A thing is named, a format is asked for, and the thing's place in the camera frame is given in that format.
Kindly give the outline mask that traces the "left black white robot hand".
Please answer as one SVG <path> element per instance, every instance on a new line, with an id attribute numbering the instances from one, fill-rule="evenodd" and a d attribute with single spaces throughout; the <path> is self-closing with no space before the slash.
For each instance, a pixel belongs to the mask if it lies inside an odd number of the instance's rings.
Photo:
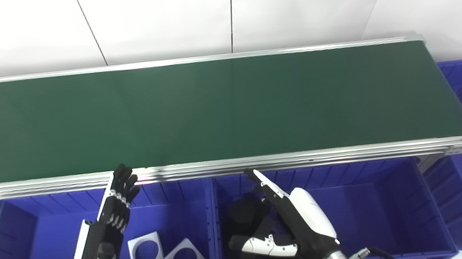
<path id="1" fill-rule="evenodd" d="M 119 259 L 131 214 L 130 206 L 141 187 L 132 168 L 120 164 L 113 171 L 105 188 L 103 201 L 95 221 L 82 223 L 85 239 L 78 242 L 77 259 Z"/>

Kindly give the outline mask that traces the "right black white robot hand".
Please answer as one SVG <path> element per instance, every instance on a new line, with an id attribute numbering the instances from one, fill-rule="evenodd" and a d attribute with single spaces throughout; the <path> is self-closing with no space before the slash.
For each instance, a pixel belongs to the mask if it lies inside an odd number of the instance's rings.
<path id="1" fill-rule="evenodd" d="M 293 242 L 276 243 L 272 234 L 233 235 L 229 241 L 231 250 L 277 258 L 339 259 L 344 256 L 331 221 L 309 192 L 296 187 L 288 194 L 257 169 L 248 168 L 244 173 L 275 209 L 293 236 Z"/>

